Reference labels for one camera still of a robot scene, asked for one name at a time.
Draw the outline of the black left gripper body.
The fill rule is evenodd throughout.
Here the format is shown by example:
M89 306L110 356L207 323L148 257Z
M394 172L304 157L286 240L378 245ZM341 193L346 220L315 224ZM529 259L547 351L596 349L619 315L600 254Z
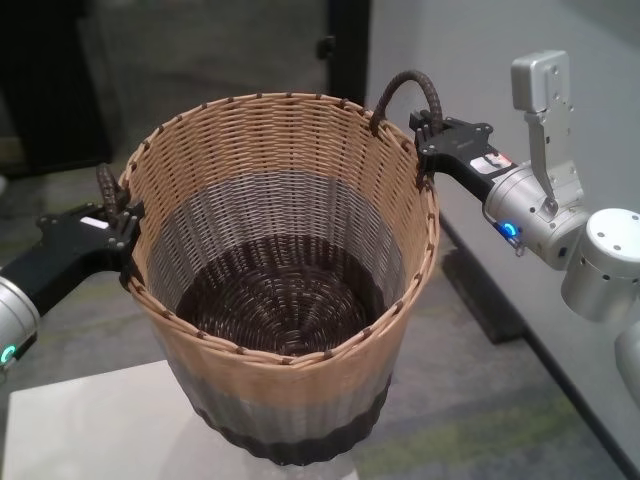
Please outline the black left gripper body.
M88 277L123 270L128 250L117 250L113 238L119 219L124 219L124 211L108 221L106 208L96 204L45 215L38 220L40 240L5 265L1 277L44 315Z

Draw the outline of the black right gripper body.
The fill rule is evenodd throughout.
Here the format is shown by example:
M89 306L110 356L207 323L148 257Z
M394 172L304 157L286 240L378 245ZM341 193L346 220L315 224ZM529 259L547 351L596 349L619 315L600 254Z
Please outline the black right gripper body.
M515 164L489 143L491 125L449 119L443 127L438 150L417 150L417 188L421 190L428 177L442 173L484 203L497 179Z

